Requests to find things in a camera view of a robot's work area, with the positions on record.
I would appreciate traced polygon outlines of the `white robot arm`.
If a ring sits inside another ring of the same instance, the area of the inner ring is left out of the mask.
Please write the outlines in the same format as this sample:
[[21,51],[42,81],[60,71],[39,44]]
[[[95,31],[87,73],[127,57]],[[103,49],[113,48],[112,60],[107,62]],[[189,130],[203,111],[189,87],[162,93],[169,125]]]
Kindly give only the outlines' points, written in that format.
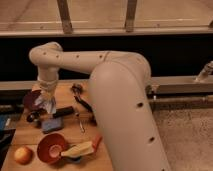
[[56,42],[34,47],[30,61],[38,68],[41,96],[49,112],[59,69],[90,75],[88,94],[114,171],[171,171],[146,95],[151,68],[134,52],[65,52]]

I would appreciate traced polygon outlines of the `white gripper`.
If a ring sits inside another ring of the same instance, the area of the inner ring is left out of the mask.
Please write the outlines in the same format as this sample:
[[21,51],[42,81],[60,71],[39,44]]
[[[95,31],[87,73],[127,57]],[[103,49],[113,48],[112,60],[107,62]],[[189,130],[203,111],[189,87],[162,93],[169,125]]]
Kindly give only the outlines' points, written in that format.
[[58,84],[58,78],[55,78],[53,80],[45,80],[40,77],[37,78],[38,85],[41,89],[41,94],[46,97],[53,97],[57,84]]

